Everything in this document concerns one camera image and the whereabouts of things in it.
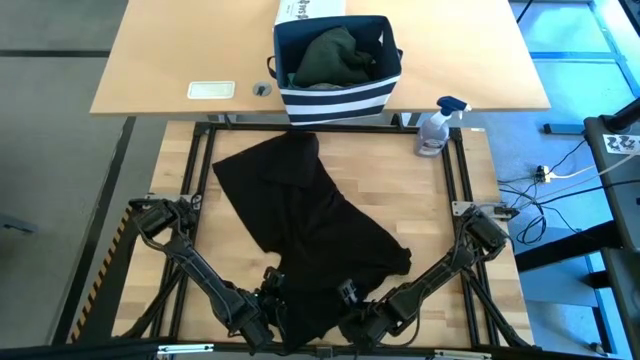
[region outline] white spray bottle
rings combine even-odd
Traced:
[[[451,119],[451,114],[458,111],[460,119],[462,119],[463,111],[471,111],[471,106],[452,96],[438,99],[438,106],[441,110],[435,113],[431,119],[426,120],[418,131],[414,147],[414,152],[418,156],[434,157],[440,154],[449,140],[447,120]]]

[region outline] sticker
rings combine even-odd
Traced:
[[[640,136],[602,134],[602,138],[609,154],[640,153]]]
[[[192,100],[231,99],[236,90],[235,81],[193,81],[187,97]]]

